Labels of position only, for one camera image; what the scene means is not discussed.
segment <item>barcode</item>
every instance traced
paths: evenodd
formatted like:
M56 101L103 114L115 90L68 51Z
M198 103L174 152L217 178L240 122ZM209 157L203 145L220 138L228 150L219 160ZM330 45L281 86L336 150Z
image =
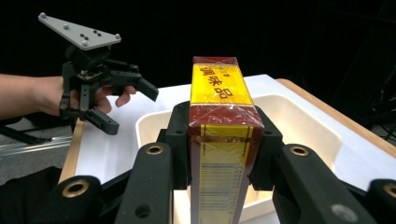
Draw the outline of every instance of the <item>barcode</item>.
M233 213L244 167L238 163L203 163L200 209Z

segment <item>human arm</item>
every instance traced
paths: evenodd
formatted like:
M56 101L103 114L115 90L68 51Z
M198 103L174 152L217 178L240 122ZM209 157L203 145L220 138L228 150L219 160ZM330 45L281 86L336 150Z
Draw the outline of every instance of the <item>human arm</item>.
M0 119L12 119L35 112L59 115L59 103L63 94L62 77L25 77L0 74ZM96 94L96 107L104 113L111 110L107 96L110 86L99 89ZM125 105L135 89L128 86L116 100L116 106ZM78 107L78 92L71 92L70 105Z

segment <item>wooden table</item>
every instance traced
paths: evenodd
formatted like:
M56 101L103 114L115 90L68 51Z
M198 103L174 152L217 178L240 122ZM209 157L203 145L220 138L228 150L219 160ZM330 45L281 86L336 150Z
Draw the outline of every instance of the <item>wooden table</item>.
M285 87L287 87L288 89L290 89L291 91L294 91L296 94L303 97L306 101L316 106L317 108L319 108L320 110L331 116L332 118L336 119L337 121L348 127L348 129L350 129L351 131L357 133L358 135L365 138L376 147L381 148L382 150L387 152L390 156L396 159L396 147L390 144L389 142L385 141L384 139L380 138L379 136L365 129L357 122L348 118L342 113L338 112L331 106L323 103L317 97L303 90L302 88L292 83L291 81L282 78L277 79L277 81L282 85L284 85ZM66 160L64 162L64 168L61 174L60 182L66 180L69 177L74 176L76 173L79 146L81 143L81 137L83 135L83 129L84 129L84 122L79 120L74 130L73 139L70 144L70 148Z

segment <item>yellow label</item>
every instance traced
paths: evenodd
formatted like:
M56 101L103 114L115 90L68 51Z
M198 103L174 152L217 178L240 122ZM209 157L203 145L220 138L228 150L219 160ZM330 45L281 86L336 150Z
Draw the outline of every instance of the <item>yellow label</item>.
M239 66L222 63L193 66L191 104L253 105Z
M201 136L251 137L252 131L249 126L201 126ZM249 142L201 143L199 223L233 223L249 147Z

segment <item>gray mounting bracket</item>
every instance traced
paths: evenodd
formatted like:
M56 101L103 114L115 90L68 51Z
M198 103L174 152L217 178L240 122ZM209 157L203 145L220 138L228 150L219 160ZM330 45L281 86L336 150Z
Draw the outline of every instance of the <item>gray mounting bracket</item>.
M40 13L38 20L82 50L110 47L121 42L119 34L113 35L73 22L62 21L47 16L44 12Z

